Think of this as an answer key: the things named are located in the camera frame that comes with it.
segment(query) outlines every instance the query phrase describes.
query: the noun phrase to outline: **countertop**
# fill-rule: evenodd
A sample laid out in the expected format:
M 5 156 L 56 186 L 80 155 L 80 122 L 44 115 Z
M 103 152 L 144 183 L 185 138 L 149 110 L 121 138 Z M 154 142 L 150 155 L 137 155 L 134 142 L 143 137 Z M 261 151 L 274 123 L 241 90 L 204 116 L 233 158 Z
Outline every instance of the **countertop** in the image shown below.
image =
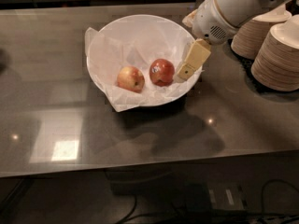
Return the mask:
M 115 112 L 86 67 L 84 34 L 117 18 L 181 24 L 192 4 L 0 11 L 0 176 L 273 153 L 299 148 L 299 92 L 256 92 L 229 45 L 187 95 Z

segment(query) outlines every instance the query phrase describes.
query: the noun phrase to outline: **red apple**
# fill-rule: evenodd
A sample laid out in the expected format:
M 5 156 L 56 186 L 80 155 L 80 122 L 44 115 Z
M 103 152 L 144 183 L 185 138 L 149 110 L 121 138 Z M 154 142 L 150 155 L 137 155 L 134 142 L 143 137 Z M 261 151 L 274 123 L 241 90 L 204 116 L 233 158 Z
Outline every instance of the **red apple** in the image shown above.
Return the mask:
M 149 69 L 149 77 L 157 86 L 169 86 L 173 81 L 175 66 L 167 59 L 157 59 Z
M 145 79 L 142 72 L 132 66 L 124 66 L 117 77 L 118 86 L 128 91 L 140 93 L 143 89 Z

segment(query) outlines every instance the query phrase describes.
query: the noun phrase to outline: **black cable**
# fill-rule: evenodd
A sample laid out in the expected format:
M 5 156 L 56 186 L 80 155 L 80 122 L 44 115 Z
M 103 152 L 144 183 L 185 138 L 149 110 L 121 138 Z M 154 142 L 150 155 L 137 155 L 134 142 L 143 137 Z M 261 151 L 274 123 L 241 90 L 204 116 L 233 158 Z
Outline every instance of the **black cable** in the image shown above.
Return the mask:
M 271 179 L 271 180 L 265 182 L 263 184 L 262 192 L 261 192 L 261 206 L 262 206 L 262 215 L 263 216 L 264 216 L 264 190 L 271 183 L 283 183 L 283 184 L 286 184 L 286 185 L 290 186 L 291 188 L 293 188 L 295 191 L 297 191 L 298 194 L 299 194 L 299 189 L 296 186 L 294 186 L 292 183 L 289 183 L 289 182 L 287 182 L 285 180 L 282 180 L 282 179 Z
M 129 217 L 125 221 L 123 221 L 122 223 L 125 223 L 125 222 L 133 220 L 133 219 L 137 219 L 137 218 L 140 218 L 140 217 L 165 217 L 165 216 L 175 217 L 174 214 L 169 214 L 169 213 L 166 213 L 166 212 L 143 213 L 143 214 L 138 214 L 138 215 Z
M 187 224 L 191 224 L 191 222 L 184 216 L 182 215 L 178 208 L 175 207 L 175 205 L 173 203 L 170 203 L 171 207 L 174 209 L 174 211 L 177 213 L 178 217 L 180 217 L 181 220 L 185 221 Z
M 9 194 L 0 202 L 0 215 L 5 211 L 7 208 L 8 204 L 12 202 L 14 199 L 16 193 L 18 190 L 21 188 L 21 186 L 24 183 L 24 179 L 21 179 L 14 187 L 13 189 L 9 192 Z
M 103 171 L 103 172 L 104 172 L 104 175 L 105 175 L 106 179 L 107 179 L 107 180 L 109 180 L 110 178 L 109 178 L 109 176 L 108 176 L 108 174 L 107 174 L 107 170 L 106 170 L 106 169 L 104 169 L 104 171 Z
M 295 218 L 292 218 L 290 220 L 285 220 L 285 221 L 281 222 L 281 224 L 292 223 L 292 222 L 294 222 L 296 220 L 299 220 L 299 217 L 295 217 Z
M 131 211 L 126 215 L 124 216 L 121 220 L 119 220 L 118 222 L 116 222 L 115 224 L 122 224 L 124 223 L 125 221 L 127 221 L 127 219 L 131 216 L 131 214 L 136 210 L 137 208 L 137 196 L 135 195 L 134 196 L 134 205 L 131 209 Z
M 286 213 L 246 213 L 246 216 L 256 216 L 256 217 L 259 217 L 259 216 L 269 216 L 269 217 L 285 217 L 285 216 L 291 216 L 293 214 L 286 214 Z

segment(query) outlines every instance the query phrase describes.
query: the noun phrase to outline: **dark floor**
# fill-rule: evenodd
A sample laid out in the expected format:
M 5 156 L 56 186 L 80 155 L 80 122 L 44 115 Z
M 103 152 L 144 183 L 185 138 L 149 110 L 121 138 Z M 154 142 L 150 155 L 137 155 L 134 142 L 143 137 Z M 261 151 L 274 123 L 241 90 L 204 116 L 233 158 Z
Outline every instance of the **dark floor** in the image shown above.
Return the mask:
M 134 206 L 131 217 L 153 213 L 152 217 L 137 217 L 126 223 L 156 223 L 178 215 L 189 218 L 190 211 L 196 213 L 196 208 L 192 210 L 186 190 L 202 183 L 240 185 L 249 213 L 261 213 L 263 203 L 265 213 L 296 215 L 299 214 L 299 193 L 295 190 L 299 188 L 298 168 L 299 153 L 292 152 L 127 167 L 105 172 L 33 175 L 26 179 L 23 191 L 7 204 L 2 201 L 20 179 L 4 178 L 0 179 L 0 223 L 124 223 L 118 221 Z M 263 184 L 273 179 L 279 180 L 268 183 L 261 200 Z M 200 199 L 198 193 L 193 197 L 196 201 Z

